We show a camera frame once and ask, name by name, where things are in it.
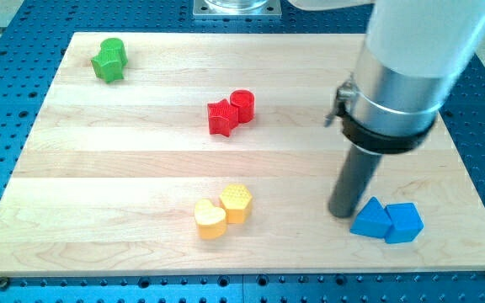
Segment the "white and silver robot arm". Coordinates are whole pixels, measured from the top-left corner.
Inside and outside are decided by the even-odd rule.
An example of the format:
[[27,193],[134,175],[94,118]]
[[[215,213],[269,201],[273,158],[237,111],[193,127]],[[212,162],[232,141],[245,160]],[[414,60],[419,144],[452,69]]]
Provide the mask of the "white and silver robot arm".
[[377,0],[338,116],[351,153],[417,148],[485,35],[485,0]]

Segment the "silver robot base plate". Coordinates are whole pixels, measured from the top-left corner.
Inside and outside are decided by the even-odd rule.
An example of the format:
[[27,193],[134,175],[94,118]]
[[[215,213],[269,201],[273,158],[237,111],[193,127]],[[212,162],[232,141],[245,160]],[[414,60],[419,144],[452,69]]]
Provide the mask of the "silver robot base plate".
[[194,0],[193,15],[198,18],[279,17],[280,0]]

